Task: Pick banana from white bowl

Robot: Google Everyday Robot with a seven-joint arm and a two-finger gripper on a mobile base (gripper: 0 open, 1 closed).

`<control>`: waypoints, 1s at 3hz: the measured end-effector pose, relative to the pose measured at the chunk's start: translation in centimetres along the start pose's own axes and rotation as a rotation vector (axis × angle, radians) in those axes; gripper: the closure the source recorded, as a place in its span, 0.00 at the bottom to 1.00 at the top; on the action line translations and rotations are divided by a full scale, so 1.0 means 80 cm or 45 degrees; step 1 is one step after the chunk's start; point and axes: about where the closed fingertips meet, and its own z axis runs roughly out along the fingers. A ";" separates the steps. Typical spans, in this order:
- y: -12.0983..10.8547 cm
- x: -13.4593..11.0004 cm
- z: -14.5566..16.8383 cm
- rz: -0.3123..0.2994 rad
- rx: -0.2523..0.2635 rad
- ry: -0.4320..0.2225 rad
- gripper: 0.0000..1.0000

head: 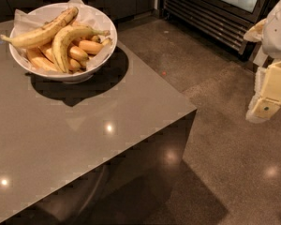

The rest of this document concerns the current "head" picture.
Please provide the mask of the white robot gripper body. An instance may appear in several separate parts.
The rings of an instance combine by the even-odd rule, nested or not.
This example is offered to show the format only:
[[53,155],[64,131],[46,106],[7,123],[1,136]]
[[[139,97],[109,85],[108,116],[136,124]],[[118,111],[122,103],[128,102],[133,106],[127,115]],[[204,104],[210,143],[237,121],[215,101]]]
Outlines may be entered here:
[[266,18],[262,31],[262,49],[274,59],[281,59],[281,0]]

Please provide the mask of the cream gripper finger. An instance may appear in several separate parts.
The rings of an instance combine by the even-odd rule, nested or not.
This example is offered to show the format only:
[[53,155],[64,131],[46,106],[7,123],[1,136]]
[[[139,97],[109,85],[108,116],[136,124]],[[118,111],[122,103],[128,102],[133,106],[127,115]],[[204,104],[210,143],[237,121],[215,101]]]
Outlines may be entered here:
[[245,34],[244,40],[250,42],[260,42],[263,38],[263,29],[266,24],[267,20],[262,19],[253,25]]
[[281,108],[281,60],[258,68],[254,91],[246,119],[252,123],[270,120]]

